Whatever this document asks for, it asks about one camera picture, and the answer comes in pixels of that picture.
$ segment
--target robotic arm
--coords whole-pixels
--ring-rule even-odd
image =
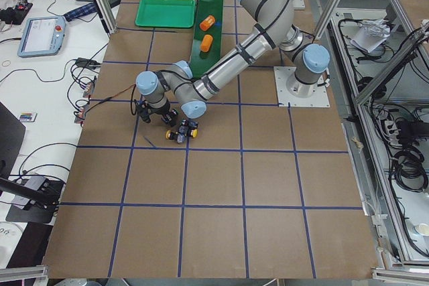
[[[219,60],[200,80],[191,82],[192,71],[181,61],[169,70],[145,71],[138,75],[136,85],[145,97],[150,113],[168,116],[170,103],[164,93],[171,90],[180,108],[189,119],[197,119],[206,111],[206,101],[218,93],[240,72],[264,53],[280,47],[297,68],[288,80],[297,96],[312,94],[320,73],[329,63],[329,53],[322,46],[309,44],[302,32],[292,25],[294,8],[290,0],[239,0],[257,21],[253,31],[233,50]]]

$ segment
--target black device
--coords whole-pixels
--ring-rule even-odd
[[[0,177],[7,179],[11,174],[24,135],[24,125],[0,103]]]
[[[398,141],[402,145],[415,143],[417,140],[429,138],[429,123],[401,120],[396,122],[399,130]]]
[[[34,180],[29,177],[22,184],[9,180],[24,135],[23,124],[0,103],[0,192],[15,194],[20,199],[19,206],[10,207],[6,220],[49,223],[58,207],[63,183],[42,176]]]
[[[32,7],[32,3],[21,0],[15,7],[0,10],[0,20],[7,24],[21,25]]]

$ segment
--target paper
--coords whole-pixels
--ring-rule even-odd
[[[357,34],[351,39],[350,44],[363,50],[367,53],[371,53],[375,48],[377,48],[381,43],[383,43],[389,36],[385,37],[376,37],[367,35],[364,28],[361,28]]]

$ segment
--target floor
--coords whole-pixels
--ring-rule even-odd
[[[93,102],[190,57],[192,30],[134,26],[138,1],[121,4]],[[306,5],[295,22],[310,31]],[[223,21],[225,54],[255,22],[236,0]],[[132,117],[129,92],[93,109],[44,262],[50,277],[370,277],[375,244],[334,96],[329,109],[278,107],[273,66],[288,64],[273,50],[246,69],[183,145],[165,140],[158,118]]]

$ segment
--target shelf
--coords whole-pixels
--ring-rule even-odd
[[[384,69],[387,63],[380,64],[367,62],[365,64],[358,64],[357,58],[362,56],[362,54],[349,45],[349,40],[346,41],[347,50],[345,49],[343,37],[338,27],[339,21],[344,18],[379,19],[385,17],[385,15],[386,12],[382,10],[338,8],[332,16],[331,22],[333,36],[336,40],[336,43],[338,44],[338,49],[342,58],[343,66],[345,68],[345,74],[350,84],[351,95],[353,98],[355,98],[359,93],[355,79],[360,78],[361,76],[374,77]],[[344,22],[342,24],[341,30],[343,35],[347,35],[352,38],[359,31],[359,26],[354,22]],[[397,50],[405,37],[406,33],[397,31],[388,38],[386,44],[393,50]],[[419,67],[424,68],[421,59],[417,58],[416,60],[418,60],[417,64]],[[355,69],[358,70],[361,75],[356,74]],[[387,99],[389,102],[406,104],[407,107],[413,109],[416,105],[429,103],[426,94],[427,92],[428,85],[419,80],[419,78],[412,72],[411,69],[405,69],[387,83],[387,97],[384,97],[382,100]],[[375,174],[377,176],[381,190],[383,191],[383,195],[385,196],[387,207],[391,215],[395,231],[390,233],[396,233],[395,237],[397,237],[397,241],[399,242],[402,263],[410,263],[412,265],[418,263],[420,265],[427,266],[429,265],[429,259],[418,254],[411,247],[407,240],[406,231],[402,226],[401,216],[395,204],[395,198],[389,185],[389,157],[387,156],[385,146],[381,139],[379,139],[377,136],[373,121],[369,112],[367,111],[367,108],[365,106],[357,105],[356,109],[363,127],[368,149],[371,154],[371,159],[375,168]],[[429,144],[427,142],[421,143],[419,150],[424,155],[429,155]],[[428,172],[427,169],[429,168],[429,162],[427,160],[423,163],[423,166],[426,169],[426,172]],[[427,194],[407,192],[397,187],[395,184],[393,185],[395,186],[394,191],[396,195],[401,198],[401,203],[406,211],[406,216],[410,218],[408,220],[408,232],[410,236],[416,240],[415,243],[419,247],[425,249],[426,242],[428,241],[415,234],[412,230],[412,226],[421,222],[429,222],[429,212],[425,211],[425,209],[429,208],[429,197]]]

